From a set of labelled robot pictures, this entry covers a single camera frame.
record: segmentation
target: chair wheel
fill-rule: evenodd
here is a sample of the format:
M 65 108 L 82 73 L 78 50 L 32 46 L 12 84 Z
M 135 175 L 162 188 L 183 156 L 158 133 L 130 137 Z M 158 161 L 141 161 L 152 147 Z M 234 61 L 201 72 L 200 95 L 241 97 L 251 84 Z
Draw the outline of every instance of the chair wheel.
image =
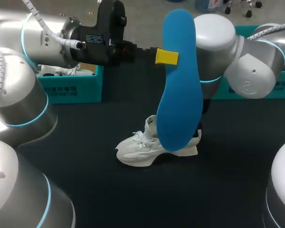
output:
M 246 17 L 247 18 L 250 18 L 252 16 L 252 11 L 251 10 L 248 10 L 247 13 L 246 13 Z
M 231 13 L 231 8 L 228 6 L 228 7 L 226 7 L 226 9 L 225 9 L 225 13 L 226 14 L 230 14 Z
M 262 7 L 262 2 L 257 1 L 257 2 L 256 2 L 256 7 L 257 7 L 257 8 L 261 8 L 261 7 Z

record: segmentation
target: black tabletop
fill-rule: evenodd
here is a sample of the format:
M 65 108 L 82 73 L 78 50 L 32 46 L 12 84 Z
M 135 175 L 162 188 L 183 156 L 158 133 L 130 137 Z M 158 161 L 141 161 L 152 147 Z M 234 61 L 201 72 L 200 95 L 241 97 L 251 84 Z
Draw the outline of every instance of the black tabletop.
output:
M 106 68 L 101 104 L 56 105 L 56 130 L 18 151 L 71 198 L 76 228 L 262 228 L 271 164 L 285 143 L 285 100 L 213 101 L 199 155 L 150 167 L 116 159 L 116 145 L 156 113 L 164 70 Z

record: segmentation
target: blue insole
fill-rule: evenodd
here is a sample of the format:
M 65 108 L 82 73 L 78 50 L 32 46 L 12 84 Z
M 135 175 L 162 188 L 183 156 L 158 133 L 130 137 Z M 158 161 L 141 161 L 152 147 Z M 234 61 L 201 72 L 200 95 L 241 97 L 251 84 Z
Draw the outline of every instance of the blue insole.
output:
M 200 122 L 203 93 L 196 60 L 192 15 L 181 9 L 166 16 L 163 49 L 179 53 L 177 66 L 166 65 L 166 86 L 156 116 L 159 140 L 168 151 L 184 148 Z

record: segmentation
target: plastic crate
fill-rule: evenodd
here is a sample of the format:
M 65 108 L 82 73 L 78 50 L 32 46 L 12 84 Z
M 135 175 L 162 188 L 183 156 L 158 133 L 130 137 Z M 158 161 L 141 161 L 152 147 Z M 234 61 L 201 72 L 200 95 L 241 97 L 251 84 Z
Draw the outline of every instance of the plastic crate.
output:
M 238 25 L 235 26 L 238 35 L 249 37 L 257 28 L 257 25 Z M 275 84 L 273 91 L 264 99 L 270 98 L 285 98 L 285 71 L 283 71 Z M 222 78 L 218 91 L 212 98 L 213 100 L 239 100 L 245 99 L 237 95 L 229 86 L 226 78 Z
M 84 76 L 38 77 L 52 104 L 101 102 L 104 68 L 96 66 L 95 74 Z

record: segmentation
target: sneaker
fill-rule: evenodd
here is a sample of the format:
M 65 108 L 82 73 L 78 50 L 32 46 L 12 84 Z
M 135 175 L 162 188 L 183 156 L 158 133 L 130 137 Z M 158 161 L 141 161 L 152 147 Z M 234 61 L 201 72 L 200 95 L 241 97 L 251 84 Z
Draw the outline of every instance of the sneaker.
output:
M 123 140 L 116 147 L 117 159 L 122 163 L 135 167 L 150 166 L 153 161 L 163 153 L 171 153 L 176 156 L 185 157 L 197 155 L 196 145 L 200 142 L 201 129 L 193 136 L 188 145 L 176 152 L 165 150 L 157 138 L 156 116 L 152 115 L 146 119 L 144 133 L 134 132 L 134 136 Z

